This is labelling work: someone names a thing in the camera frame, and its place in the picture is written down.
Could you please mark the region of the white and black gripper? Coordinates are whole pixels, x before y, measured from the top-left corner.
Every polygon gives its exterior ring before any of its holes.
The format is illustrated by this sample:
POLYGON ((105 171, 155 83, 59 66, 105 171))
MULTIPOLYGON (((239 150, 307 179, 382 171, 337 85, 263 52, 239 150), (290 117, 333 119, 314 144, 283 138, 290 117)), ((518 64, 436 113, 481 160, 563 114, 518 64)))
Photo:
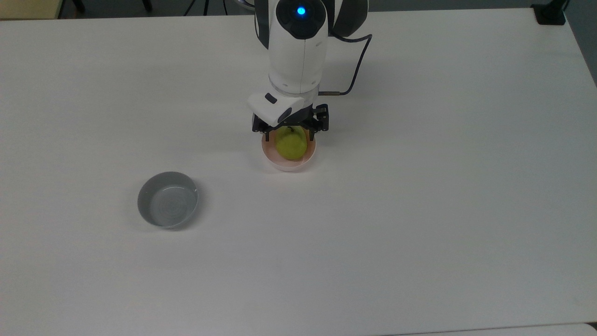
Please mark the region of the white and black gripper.
POLYGON ((313 106, 316 94, 282 94, 268 91, 252 94, 248 106, 252 112, 252 131, 264 133, 264 141, 270 141, 270 133, 285 126, 306 129, 309 142, 315 134, 329 130, 329 109, 326 104, 313 106))

